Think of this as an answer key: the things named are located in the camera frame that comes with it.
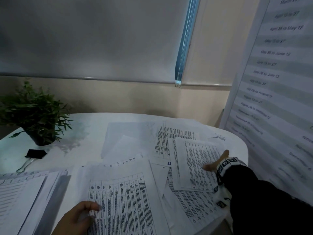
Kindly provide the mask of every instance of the leaf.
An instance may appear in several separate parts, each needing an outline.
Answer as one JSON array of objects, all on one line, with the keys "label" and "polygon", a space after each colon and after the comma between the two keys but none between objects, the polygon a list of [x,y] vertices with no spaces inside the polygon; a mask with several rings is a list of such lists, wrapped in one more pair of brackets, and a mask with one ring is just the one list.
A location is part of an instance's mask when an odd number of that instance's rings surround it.
[{"label": "leaf", "polygon": [[22,130],[21,132],[18,132],[18,133],[15,133],[15,134],[13,134],[11,137],[9,137],[9,138],[15,138],[16,136],[18,136],[20,133],[22,133],[22,132],[25,132],[24,130]]}]

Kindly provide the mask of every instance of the potted plant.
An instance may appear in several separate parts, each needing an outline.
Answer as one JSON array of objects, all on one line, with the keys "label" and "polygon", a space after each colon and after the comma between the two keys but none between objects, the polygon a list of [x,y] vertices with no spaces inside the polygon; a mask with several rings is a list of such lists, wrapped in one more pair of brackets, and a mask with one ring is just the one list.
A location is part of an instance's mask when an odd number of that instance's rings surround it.
[{"label": "potted plant", "polygon": [[38,146],[60,141],[63,129],[71,128],[67,104],[55,100],[54,95],[34,90],[28,81],[16,94],[0,97],[0,124],[20,126]]}]

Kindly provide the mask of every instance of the white table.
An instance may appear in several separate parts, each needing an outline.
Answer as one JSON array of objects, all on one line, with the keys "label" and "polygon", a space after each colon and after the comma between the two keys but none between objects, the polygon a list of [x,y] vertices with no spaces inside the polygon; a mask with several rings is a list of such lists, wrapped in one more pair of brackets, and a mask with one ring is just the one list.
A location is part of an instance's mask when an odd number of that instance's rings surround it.
[{"label": "white table", "polygon": [[[0,140],[0,173],[15,172],[25,162],[25,155],[29,149],[45,149],[48,154],[41,160],[36,160],[26,171],[45,170],[74,166],[72,177],[65,193],[56,221],[77,203],[76,174],[78,167],[88,161],[101,162],[101,150],[109,122],[145,122],[169,119],[167,117],[128,114],[128,113],[82,113],[71,114],[72,128],[64,132],[61,142],[54,142],[47,146],[37,146],[32,139],[22,133],[16,138],[9,138],[19,132],[18,129]],[[233,141],[232,156],[237,156],[246,164],[248,163],[248,149],[246,144],[236,135],[206,126],[217,134],[222,134]]]}]

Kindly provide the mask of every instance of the patterned wrist strap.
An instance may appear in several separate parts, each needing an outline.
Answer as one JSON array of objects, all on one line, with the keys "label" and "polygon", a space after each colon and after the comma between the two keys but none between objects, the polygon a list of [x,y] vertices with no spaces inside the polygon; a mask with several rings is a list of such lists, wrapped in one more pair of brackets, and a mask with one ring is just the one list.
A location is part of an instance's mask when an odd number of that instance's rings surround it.
[{"label": "patterned wrist strap", "polygon": [[243,161],[239,160],[236,157],[225,158],[217,165],[217,175],[223,177],[227,169],[229,169],[231,166],[236,165],[247,166]]}]

